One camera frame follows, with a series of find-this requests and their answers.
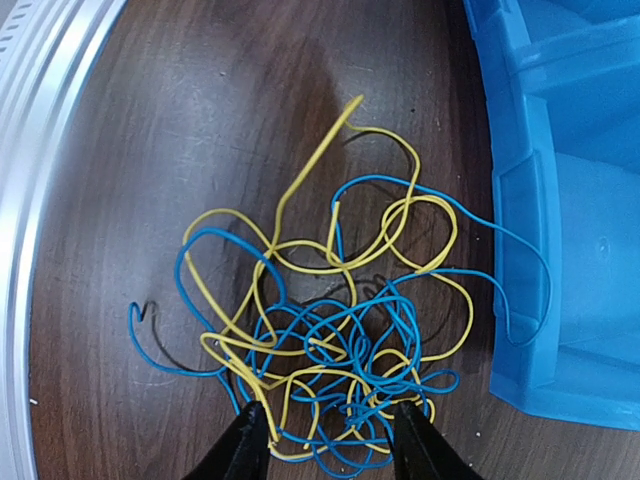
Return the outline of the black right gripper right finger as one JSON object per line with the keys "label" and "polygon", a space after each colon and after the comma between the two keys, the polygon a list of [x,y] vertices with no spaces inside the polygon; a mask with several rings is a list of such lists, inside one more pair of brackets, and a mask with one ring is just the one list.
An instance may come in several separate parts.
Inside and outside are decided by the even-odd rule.
{"label": "black right gripper right finger", "polygon": [[395,406],[388,443],[398,480],[482,480],[409,401]]}

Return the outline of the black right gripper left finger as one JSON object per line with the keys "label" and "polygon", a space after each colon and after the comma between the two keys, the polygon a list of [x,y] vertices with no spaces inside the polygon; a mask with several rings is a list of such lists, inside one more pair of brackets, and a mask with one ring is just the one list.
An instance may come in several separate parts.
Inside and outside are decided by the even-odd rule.
{"label": "black right gripper left finger", "polygon": [[266,479],[269,429],[258,401],[249,402],[184,480]]}

